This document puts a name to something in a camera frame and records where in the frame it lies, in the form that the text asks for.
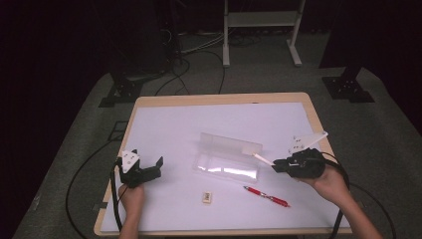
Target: human hand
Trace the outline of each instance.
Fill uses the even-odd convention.
[[[118,189],[118,196],[126,211],[126,220],[139,220],[145,199],[143,184],[140,184],[135,188],[129,188],[124,184]]]
[[[309,184],[321,197],[337,206],[351,199],[342,175],[330,165],[325,167],[319,178],[297,178],[297,180]]]

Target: black tripod base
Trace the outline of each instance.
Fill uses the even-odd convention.
[[[349,100],[351,103],[374,103],[369,92],[364,91],[357,80],[341,77],[323,77],[323,83],[334,100]]]
[[[106,98],[100,102],[99,108],[113,108],[114,104],[134,103],[139,98],[142,85],[133,85],[130,92],[121,94],[115,85],[111,87]]]

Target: white stick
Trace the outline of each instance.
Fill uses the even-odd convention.
[[[259,154],[255,153],[255,152],[254,152],[254,153],[252,153],[252,155],[254,155],[254,157],[256,157],[256,158],[260,159],[261,161],[263,161],[263,162],[267,163],[269,166],[273,166],[273,165],[274,165],[271,161],[269,161],[269,160],[267,160],[267,159],[265,159],[265,158],[261,157]]]

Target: small wooden block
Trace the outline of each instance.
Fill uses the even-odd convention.
[[[212,197],[211,192],[204,192],[204,194],[202,194],[202,202],[211,204],[211,197]]]

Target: white metal stand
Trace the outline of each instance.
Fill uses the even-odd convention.
[[[229,27],[276,27],[293,26],[292,38],[287,40],[295,66],[300,67],[302,61],[295,47],[299,27],[304,12],[305,1],[300,0],[298,11],[285,12],[229,12],[228,0],[224,0],[224,44],[223,65],[230,67]]]

